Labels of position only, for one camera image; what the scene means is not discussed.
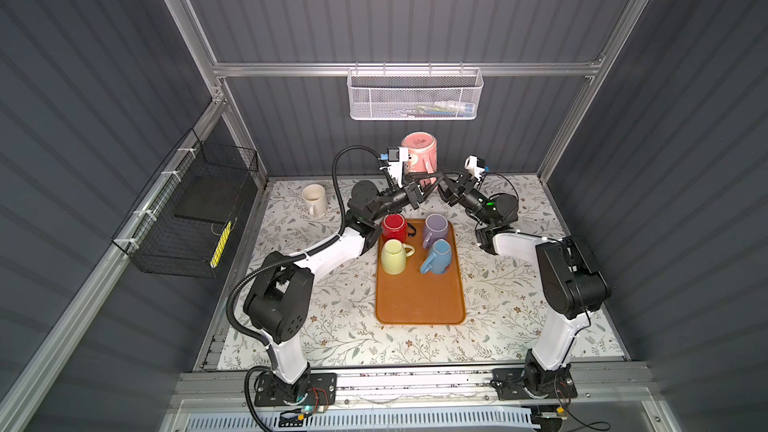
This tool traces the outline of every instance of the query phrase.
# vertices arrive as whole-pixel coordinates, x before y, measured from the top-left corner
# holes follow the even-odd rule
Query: mug handle
[[[420,273],[426,274],[429,272],[430,269],[432,269],[432,261],[435,260],[435,255],[430,254],[429,257],[424,261],[421,267],[418,268],[418,271]]]

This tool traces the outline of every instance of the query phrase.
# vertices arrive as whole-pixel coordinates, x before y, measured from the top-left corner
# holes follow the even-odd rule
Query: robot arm
[[[244,311],[267,349],[282,398],[287,403],[299,401],[309,383],[310,365],[301,350],[298,332],[306,320],[314,281],[375,245],[381,234],[378,219],[408,205],[418,208],[436,189],[444,202],[463,206],[468,216],[483,224],[476,230],[480,248],[490,254],[520,258],[540,273],[544,296],[552,310],[540,339],[528,352],[525,381],[534,394],[546,394],[554,387],[558,372],[568,372],[576,334],[590,325],[589,315],[610,294],[594,257],[578,239],[560,242],[514,231],[510,224],[518,218],[518,198],[505,193],[487,198],[475,188],[485,173],[481,159],[470,156],[465,164],[468,172],[458,173],[457,178],[440,171],[398,174],[407,162],[407,149],[403,149],[389,149],[388,154],[381,155],[388,189],[380,192],[367,180],[352,188],[341,235],[332,235],[307,249],[328,243],[314,254],[272,252],[255,276]],[[427,187],[421,185],[424,179],[433,177],[438,180]],[[286,259],[301,255],[305,257],[285,264],[289,262]],[[278,262],[282,265],[270,267]]]

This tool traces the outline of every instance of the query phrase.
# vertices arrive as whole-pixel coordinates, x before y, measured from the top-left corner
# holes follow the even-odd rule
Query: yellow mug
[[[382,268],[390,275],[398,275],[406,270],[406,257],[410,257],[416,249],[413,245],[403,244],[396,238],[390,238],[382,247]]]

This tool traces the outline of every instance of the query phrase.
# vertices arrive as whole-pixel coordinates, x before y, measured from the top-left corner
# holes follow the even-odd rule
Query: black wire basket
[[[112,242],[142,272],[227,273],[256,199],[257,173],[255,150],[197,141],[175,171],[161,172],[167,177],[156,198],[137,210],[155,178],[148,182]],[[119,237],[136,215],[133,234]]]

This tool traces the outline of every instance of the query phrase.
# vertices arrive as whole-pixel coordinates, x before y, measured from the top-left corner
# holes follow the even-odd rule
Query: metal bracket
[[[307,395],[301,402],[295,404],[296,406],[315,404],[315,395],[312,392],[312,388],[317,389],[319,392],[321,390],[326,392],[325,394],[322,392],[318,394],[318,405],[333,405],[336,402],[336,374],[310,374],[310,385],[307,388]],[[274,375],[260,375],[256,380],[256,397],[254,398],[254,405],[256,407],[279,407],[287,405],[280,402],[277,394],[278,391],[276,390]]]
[[[214,100],[223,100],[224,92],[222,91],[221,86],[211,86],[210,96],[213,97]]]
[[[499,400],[520,400],[520,399],[557,399],[565,400],[576,398],[578,392],[576,385],[571,377],[570,371],[565,371],[558,379],[561,382],[558,387],[559,394],[552,390],[541,395],[534,395],[525,387],[523,368],[504,368],[493,369],[493,379],[491,387],[496,390]]]

